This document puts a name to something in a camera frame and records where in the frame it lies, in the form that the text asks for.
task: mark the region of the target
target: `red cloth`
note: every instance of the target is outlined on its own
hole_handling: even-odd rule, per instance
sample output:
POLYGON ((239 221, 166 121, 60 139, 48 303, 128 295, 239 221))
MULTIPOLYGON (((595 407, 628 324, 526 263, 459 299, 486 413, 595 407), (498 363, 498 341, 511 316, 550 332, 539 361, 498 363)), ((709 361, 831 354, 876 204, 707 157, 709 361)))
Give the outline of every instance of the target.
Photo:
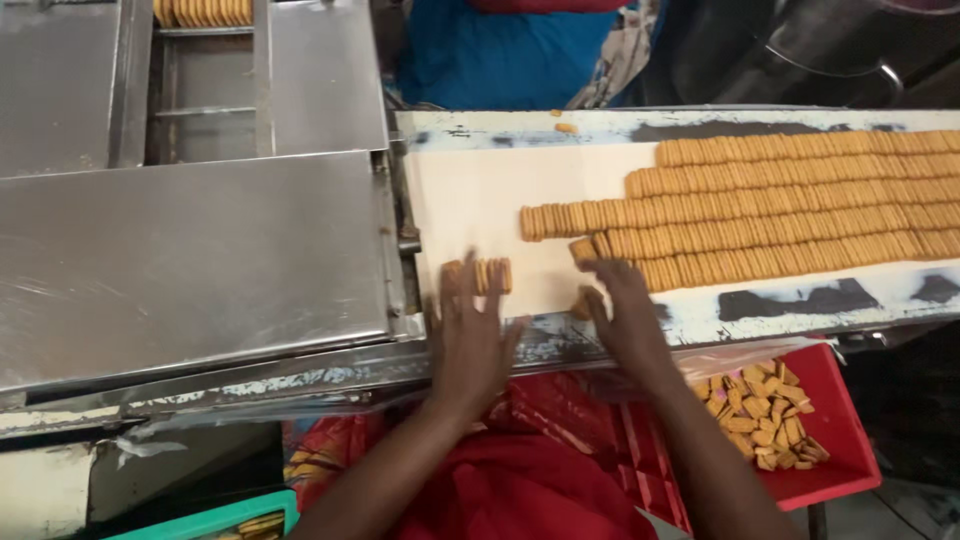
POLYGON ((656 539, 653 526, 589 457, 539 434, 465 439, 394 528, 439 538, 656 539))
POLYGON ((470 5, 484 13, 540 13, 612 12, 630 3, 630 0, 469 0, 470 5))

